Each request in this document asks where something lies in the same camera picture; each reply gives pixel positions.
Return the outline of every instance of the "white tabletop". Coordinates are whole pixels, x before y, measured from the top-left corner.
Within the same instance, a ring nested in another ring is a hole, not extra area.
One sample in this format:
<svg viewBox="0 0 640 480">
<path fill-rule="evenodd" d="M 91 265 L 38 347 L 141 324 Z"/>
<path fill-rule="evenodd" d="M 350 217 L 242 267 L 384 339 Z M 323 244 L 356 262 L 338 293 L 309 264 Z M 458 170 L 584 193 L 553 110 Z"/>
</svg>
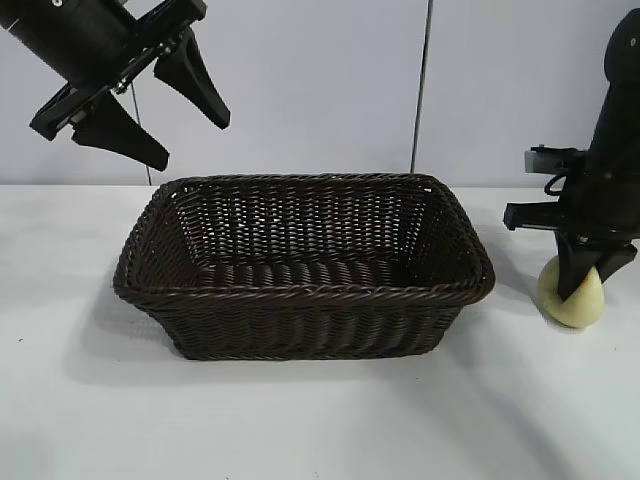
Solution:
<svg viewBox="0 0 640 480">
<path fill-rule="evenodd" d="M 640 478 L 640 265 L 575 334 L 531 300 L 553 235 L 459 189 L 496 269 L 431 354 L 194 363 L 110 290 L 152 190 L 0 187 L 0 478 Z"/>
</svg>

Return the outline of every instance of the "wicker basket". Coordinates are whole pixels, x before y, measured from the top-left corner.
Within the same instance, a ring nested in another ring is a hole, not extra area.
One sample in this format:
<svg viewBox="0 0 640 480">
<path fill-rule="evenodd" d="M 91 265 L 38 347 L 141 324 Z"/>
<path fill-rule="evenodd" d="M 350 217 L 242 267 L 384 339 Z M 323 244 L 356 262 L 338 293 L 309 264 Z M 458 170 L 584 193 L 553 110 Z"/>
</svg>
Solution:
<svg viewBox="0 0 640 480">
<path fill-rule="evenodd" d="M 229 176 L 160 187 L 114 288 L 189 359 L 360 359 L 432 350 L 494 282 L 432 177 Z"/>
</svg>

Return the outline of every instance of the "basket rim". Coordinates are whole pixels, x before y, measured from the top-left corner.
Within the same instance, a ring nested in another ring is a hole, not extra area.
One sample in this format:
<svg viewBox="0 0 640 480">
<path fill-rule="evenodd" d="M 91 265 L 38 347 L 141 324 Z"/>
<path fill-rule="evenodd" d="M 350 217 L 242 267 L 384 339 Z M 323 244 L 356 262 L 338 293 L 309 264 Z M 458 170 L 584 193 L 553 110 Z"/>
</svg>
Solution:
<svg viewBox="0 0 640 480">
<path fill-rule="evenodd" d="M 469 278 L 448 284 L 435 284 L 428 287 L 368 287 L 364 285 L 316 285 L 300 284 L 284 287 L 158 287 L 148 286 L 136 282 L 135 253 L 144 244 L 144 232 L 147 227 L 155 224 L 162 215 L 163 209 L 174 193 L 185 186 L 190 185 L 224 185 L 233 184 L 242 180 L 255 181 L 256 183 L 271 183 L 279 181 L 287 183 L 310 182 L 318 184 L 324 182 L 350 181 L 362 183 L 394 183 L 398 181 L 410 181 L 424 183 L 425 187 L 438 189 L 449 197 L 452 207 L 451 214 L 455 214 L 461 224 L 470 228 L 467 232 L 461 232 L 467 237 L 465 240 L 473 251 L 473 258 L 478 262 L 475 275 Z M 166 300 L 163 308 L 170 308 L 171 300 L 192 300 L 200 304 L 207 299 L 213 303 L 265 303 L 279 304 L 286 301 L 287 304 L 322 304 L 339 305 L 341 303 L 355 304 L 379 304 L 395 301 L 403 304 L 433 304 L 433 305 L 469 305 L 477 303 L 487 296 L 495 285 L 495 273 L 491 261 L 484 246 L 477 237 L 477 233 L 466 213 L 460 206 L 457 198 L 451 190 L 435 177 L 425 174 L 401 174 L 401 173 L 369 173 L 369 174 L 343 174 L 326 173 L 321 175 L 221 175 L 211 177 L 187 177 L 167 182 L 154 192 L 151 201 L 145 207 L 138 221 L 133 227 L 120 255 L 116 273 L 113 279 L 115 292 L 125 300 L 136 304 L 157 303 L 159 298 Z"/>
</svg>

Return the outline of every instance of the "white wall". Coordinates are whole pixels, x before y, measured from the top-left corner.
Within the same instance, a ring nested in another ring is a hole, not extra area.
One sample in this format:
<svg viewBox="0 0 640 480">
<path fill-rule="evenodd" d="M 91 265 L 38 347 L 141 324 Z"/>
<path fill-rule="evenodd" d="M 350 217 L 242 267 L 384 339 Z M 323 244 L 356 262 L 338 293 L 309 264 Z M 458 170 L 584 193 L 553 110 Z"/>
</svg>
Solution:
<svg viewBox="0 0 640 480">
<path fill-rule="evenodd" d="M 630 0 L 435 0 L 417 170 L 451 185 L 533 185 L 522 152 L 588 147 L 603 59 Z"/>
<path fill-rule="evenodd" d="M 127 4 L 140 15 L 159 0 Z M 143 125 L 172 154 L 154 182 L 258 172 L 407 171 L 427 0 L 210 0 L 195 26 L 232 110 L 221 132 L 151 72 Z M 531 185 L 532 145 L 588 146 L 603 55 L 640 0 L 435 0 L 418 171 Z M 145 184 L 144 167 L 29 127 L 62 80 L 0 34 L 0 183 Z M 130 96 L 121 97 L 131 107 Z"/>
<path fill-rule="evenodd" d="M 160 0 L 127 4 L 140 15 Z M 210 0 L 195 25 L 232 110 L 215 128 L 146 72 L 136 82 L 143 126 L 172 154 L 154 182 L 219 173 L 406 171 L 427 0 Z M 62 81 L 0 35 L 0 183 L 146 183 L 144 168 L 85 149 L 65 130 L 32 132 L 34 112 Z"/>
</svg>

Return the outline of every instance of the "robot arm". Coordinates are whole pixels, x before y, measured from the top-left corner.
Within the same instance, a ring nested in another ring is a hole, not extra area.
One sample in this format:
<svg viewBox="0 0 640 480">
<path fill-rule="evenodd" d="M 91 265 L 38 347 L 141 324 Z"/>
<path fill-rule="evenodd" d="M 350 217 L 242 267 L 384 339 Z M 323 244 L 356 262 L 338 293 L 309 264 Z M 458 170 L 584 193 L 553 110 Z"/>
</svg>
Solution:
<svg viewBox="0 0 640 480">
<path fill-rule="evenodd" d="M 604 282 L 632 262 L 640 238 L 640 9 L 631 11 L 609 42 L 605 73 L 610 82 L 587 151 L 537 147 L 527 170 L 553 174 L 545 191 L 556 202 L 509 204 L 510 230 L 555 232 L 558 295 L 567 300 L 592 268 Z M 553 184 L 564 178 L 564 186 Z"/>
<path fill-rule="evenodd" d="M 0 26 L 67 80 L 37 112 L 31 127 L 53 140 L 66 125 L 73 140 L 110 150 L 157 170 L 168 152 L 116 101 L 145 68 L 190 100 L 215 125 L 229 125 L 200 55 L 191 24 L 204 19 L 202 0 L 165 0 L 135 19 L 126 0 L 0 0 Z"/>
</svg>

